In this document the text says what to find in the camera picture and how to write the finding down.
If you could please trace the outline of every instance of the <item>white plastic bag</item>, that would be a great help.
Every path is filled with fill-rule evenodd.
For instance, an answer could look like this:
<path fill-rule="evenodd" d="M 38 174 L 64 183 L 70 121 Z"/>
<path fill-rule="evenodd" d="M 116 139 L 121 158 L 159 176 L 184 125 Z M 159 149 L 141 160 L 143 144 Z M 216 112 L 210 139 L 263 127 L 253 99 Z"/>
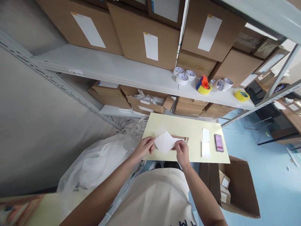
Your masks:
<path fill-rule="evenodd" d="M 116 134 L 94 143 L 78 156 L 58 184 L 57 192 L 61 195 L 62 220 L 131 155 L 138 143 L 139 140 L 130 135 Z M 127 191 L 131 177 L 132 174 L 118 194 L 121 200 Z"/>

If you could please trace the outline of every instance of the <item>shelf label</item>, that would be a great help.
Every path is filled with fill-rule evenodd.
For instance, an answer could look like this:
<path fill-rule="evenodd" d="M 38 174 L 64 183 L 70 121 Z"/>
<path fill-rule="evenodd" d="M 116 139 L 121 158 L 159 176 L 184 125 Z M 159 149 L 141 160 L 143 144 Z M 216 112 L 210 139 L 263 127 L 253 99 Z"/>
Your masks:
<path fill-rule="evenodd" d="M 86 75 L 80 71 L 80 70 L 76 70 L 76 69 L 69 69 L 69 71 L 74 74 L 74 75 L 77 75 L 77 76 L 81 76 L 81 77 L 86 77 Z"/>

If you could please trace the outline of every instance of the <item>brown cardboard box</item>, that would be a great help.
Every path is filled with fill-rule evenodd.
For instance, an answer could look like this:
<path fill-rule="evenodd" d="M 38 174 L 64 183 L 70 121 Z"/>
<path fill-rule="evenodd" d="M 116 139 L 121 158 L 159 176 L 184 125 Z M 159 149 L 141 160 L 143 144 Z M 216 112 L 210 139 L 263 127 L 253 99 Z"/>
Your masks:
<path fill-rule="evenodd" d="M 235 110 L 234 107 L 209 103 L 201 113 L 201 117 L 219 118 Z"/>
<path fill-rule="evenodd" d="M 250 29 L 244 27 L 242 32 L 238 35 L 234 42 L 233 47 L 242 50 L 246 53 L 250 53 L 256 44 L 262 40 L 265 36 Z"/>
<path fill-rule="evenodd" d="M 269 37 L 262 38 L 251 51 L 251 55 L 266 59 L 279 45 L 280 41 L 275 41 Z"/>
<path fill-rule="evenodd" d="M 70 44 L 123 56 L 107 10 L 78 0 L 36 1 Z"/>
<path fill-rule="evenodd" d="M 97 5 L 101 8 L 105 8 L 105 9 L 108 9 L 108 6 L 107 6 L 107 0 L 85 0 L 86 2 L 89 2 L 93 5 Z"/>
<path fill-rule="evenodd" d="M 248 162 L 233 156 L 229 156 L 229 158 L 230 164 L 201 163 L 200 178 L 224 210 L 250 218 L 260 218 L 258 201 Z M 219 170 L 231 178 L 231 183 L 229 184 L 230 204 L 221 201 Z"/>
<path fill-rule="evenodd" d="M 120 0 L 124 3 L 127 3 L 135 8 L 141 9 L 142 11 L 147 12 L 148 7 L 147 7 L 147 2 L 151 0 Z"/>
<path fill-rule="evenodd" d="M 121 2 L 108 3 L 127 59 L 173 70 L 180 31 L 151 19 L 146 13 Z"/>
<path fill-rule="evenodd" d="M 264 74 L 289 53 L 283 46 L 277 46 L 254 73 L 258 75 Z"/>
<path fill-rule="evenodd" d="M 149 0 L 147 6 L 151 18 L 181 29 L 185 0 Z"/>
<path fill-rule="evenodd" d="M 207 102 L 202 101 L 202 103 L 201 105 L 200 100 L 193 103 L 193 99 L 180 97 L 177 99 L 175 115 L 199 117 Z"/>
<path fill-rule="evenodd" d="M 223 62 L 216 64 L 208 79 L 229 78 L 233 81 L 233 87 L 237 88 L 262 62 L 260 58 L 233 48 Z"/>
<path fill-rule="evenodd" d="M 102 96 L 93 87 L 88 89 L 88 92 L 100 103 L 104 105 L 111 105 L 120 108 L 131 109 L 131 105 L 127 102 L 125 97 L 120 96 Z"/>
<path fill-rule="evenodd" d="M 222 62 L 245 24 L 210 0 L 190 0 L 182 48 Z"/>
<path fill-rule="evenodd" d="M 197 77 L 201 78 L 203 75 L 208 77 L 216 63 L 217 61 L 215 60 L 188 52 L 181 48 L 177 61 L 177 67 L 181 67 L 184 70 L 194 71 Z"/>
<path fill-rule="evenodd" d="M 141 89 L 145 95 L 151 95 L 156 97 L 161 97 L 165 100 L 163 106 L 155 105 L 155 104 L 145 104 L 142 103 L 139 99 L 134 98 L 133 96 L 138 93 L 138 89 L 129 86 L 120 86 L 121 90 L 125 93 L 128 102 L 131 104 L 134 111 L 138 111 L 144 114 L 150 114 L 151 112 L 164 114 L 165 109 L 170 110 L 173 104 L 173 98 L 171 98 L 168 94 L 158 93 L 154 91 L 149 91 L 145 89 Z"/>

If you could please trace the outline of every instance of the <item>white packing paper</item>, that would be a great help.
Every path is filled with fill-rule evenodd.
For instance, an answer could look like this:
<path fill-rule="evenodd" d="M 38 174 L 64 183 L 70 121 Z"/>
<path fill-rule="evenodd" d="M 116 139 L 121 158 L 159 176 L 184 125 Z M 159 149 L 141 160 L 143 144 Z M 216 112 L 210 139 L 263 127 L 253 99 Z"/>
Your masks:
<path fill-rule="evenodd" d="M 159 151 L 163 154 L 167 154 L 175 146 L 175 142 L 178 140 L 183 139 L 173 138 L 167 131 L 165 131 L 155 139 L 155 145 Z"/>
<path fill-rule="evenodd" d="M 210 51 L 221 24 L 222 24 L 221 19 L 219 19 L 215 16 L 212 16 L 212 15 L 208 15 L 204 29 L 203 29 L 203 33 L 202 33 L 202 36 L 200 39 L 200 43 L 198 44 L 199 49 L 205 50 L 207 52 Z"/>
<path fill-rule="evenodd" d="M 146 57 L 158 61 L 158 37 L 143 32 Z"/>
<path fill-rule="evenodd" d="M 106 47 L 90 17 L 74 12 L 71 14 L 92 46 Z"/>

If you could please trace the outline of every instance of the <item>white card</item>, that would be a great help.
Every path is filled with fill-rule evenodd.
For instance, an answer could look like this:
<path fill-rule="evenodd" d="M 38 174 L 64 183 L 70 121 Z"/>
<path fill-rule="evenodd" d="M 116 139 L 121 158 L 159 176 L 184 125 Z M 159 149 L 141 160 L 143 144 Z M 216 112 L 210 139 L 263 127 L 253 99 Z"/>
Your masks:
<path fill-rule="evenodd" d="M 158 61 L 158 37 L 146 32 L 143 35 L 146 57 Z"/>
<path fill-rule="evenodd" d="M 208 129 L 203 128 L 203 139 L 202 141 L 210 142 L 210 131 Z"/>
<path fill-rule="evenodd" d="M 265 73 L 268 71 L 275 63 L 281 60 L 284 57 L 283 54 L 276 53 L 260 70 L 259 72 Z"/>
<path fill-rule="evenodd" d="M 179 0 L 152 0 L 152 8 L 155 14 L 170 19 L 174 22 L 178 21 Z"/>
<path fill-rule="evenodd" d="M 219 31 L 219 27 L 222 24 L 222 20 L 214 17 L 212 15 L 208 15 L 203 33 L 200 39 L 200 43 L 198 44 L 198 48 L 201 50 L 205 50 L 207 52 L 210 51 L 211 46 L 214 42 L 214 39 Z"/>
<path fill-rule="evenodd" d="M 202 157 L 209 159 L 210 158 L 210 143 L 202 141 Z"/>
<path fill-rule="evenodd" d="M 106 47 L 90 17 L 74 12 L 71 14 L 92 46 Z"/>

